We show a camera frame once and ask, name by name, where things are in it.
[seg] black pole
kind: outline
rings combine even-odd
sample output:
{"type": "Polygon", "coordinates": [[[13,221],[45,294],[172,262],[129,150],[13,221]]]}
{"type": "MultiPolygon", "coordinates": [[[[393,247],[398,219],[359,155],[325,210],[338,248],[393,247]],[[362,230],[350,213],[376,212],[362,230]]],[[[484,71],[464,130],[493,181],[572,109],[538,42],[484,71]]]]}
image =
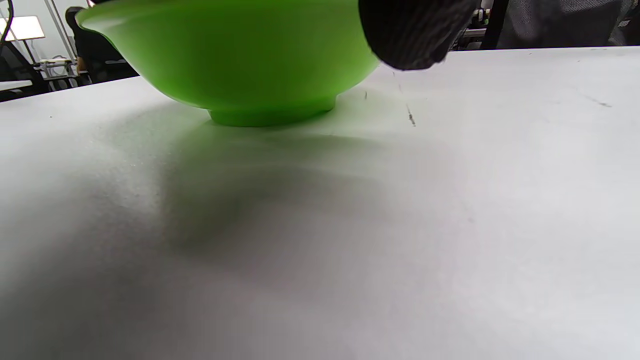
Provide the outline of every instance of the black pole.
{"type": "Polygon", "coordinates": [[[27,53],[29,53],[29,56],[31,57],[31,63],[33,65],[36,65],[36,60],[33,57],[33,53],[31,52],[31,49],[29,48],[29,46],[27,45],[27,40],[23,40],[22,43],[24,44],[24,47],[27,49],[27,53]]]}

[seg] table surface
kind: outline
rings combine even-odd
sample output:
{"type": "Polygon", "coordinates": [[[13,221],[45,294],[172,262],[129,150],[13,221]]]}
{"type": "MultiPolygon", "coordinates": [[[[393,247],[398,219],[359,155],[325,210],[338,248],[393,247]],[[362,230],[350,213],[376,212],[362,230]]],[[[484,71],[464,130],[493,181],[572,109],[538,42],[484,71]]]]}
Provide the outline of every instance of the table surface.
{"type": "Polygon", "coordinates": [[[2,359],[638,359],[640,49],[381,67],[313,122],[0,104],[2,359]]]}
{"type": "Polygon", "coordinates": [[[25,86],[31,86],[31,84],[31,80],[0,81],[0,91],[23,88],[25,86]]]}

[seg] cable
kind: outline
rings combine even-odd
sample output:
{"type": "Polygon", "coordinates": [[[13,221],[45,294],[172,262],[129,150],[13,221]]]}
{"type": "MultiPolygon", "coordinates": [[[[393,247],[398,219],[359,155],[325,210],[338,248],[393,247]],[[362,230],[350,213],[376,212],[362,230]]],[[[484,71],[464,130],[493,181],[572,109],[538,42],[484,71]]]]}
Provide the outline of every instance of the cable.
{"type": "MultiPolygon", "coordinates": [[[[54,57],[52,57],[52,59],[64,59],[64,60],[68,60],[66,57],[62,56],[62,55],[56,55],[54,57]]],[[[62,70],[62,72],[60,72],[59,74],[55,71],[53,71],[53,68],[49,68],[49,70],[55,75],[55,76],[64,76],[65,72],[67,71],[67,68],[65,66],[65,68],[62,70]]]]}
{"type": "Polygon", "coordinates": [[[4,41],[6,40],[6,36],[9,34],[9,29],[11,29],[11,23],[13,22],[13,0],[7,1],[9,2],[9,18],[6,20],[6,26],[4,27],[4,31],[2,32],[2,38],[0,38],[0,53],[2,52],[4,41]]]}

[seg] desk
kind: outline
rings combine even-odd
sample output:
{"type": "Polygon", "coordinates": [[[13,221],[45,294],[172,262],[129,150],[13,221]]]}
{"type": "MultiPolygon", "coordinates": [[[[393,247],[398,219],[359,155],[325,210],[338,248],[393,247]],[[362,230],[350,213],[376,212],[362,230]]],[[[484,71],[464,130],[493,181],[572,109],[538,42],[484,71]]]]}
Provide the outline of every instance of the desk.
{"type": "Polygon", "coordinates": [[[74,87],[72,80],[75,80],[73,69],[71,69],[73,61],[66,58],[55,58],[40,60],[39,69],[45,74],[45,81],[47,82],[51,91],[65,90],[74,87]],[[63,67],[63,73],[57,74],[52,71],[56,67],[63,67]]]}
{"type": "Polygon", "coordinates": [[[31,86],[31,84],[31,80],[0,81],[0,91],[24,88],[25,86],[31,86]]]}
{"type": "Polygon", "coordinates": [[[638,359],[639,64],[454,53],[283,129],[0,104],[0,357],[638,359]]]}

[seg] green bowl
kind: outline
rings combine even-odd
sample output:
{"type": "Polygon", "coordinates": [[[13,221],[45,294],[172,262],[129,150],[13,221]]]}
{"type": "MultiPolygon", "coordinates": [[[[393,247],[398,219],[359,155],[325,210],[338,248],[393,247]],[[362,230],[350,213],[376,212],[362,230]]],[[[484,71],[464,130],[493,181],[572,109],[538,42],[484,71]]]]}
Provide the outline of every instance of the green bowl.
{"type": "Polygon", "coordinates": [[[378,64],[358,0],[114,0],[77,21],[158,90],[223,125],[329,111],[378,64]]]}

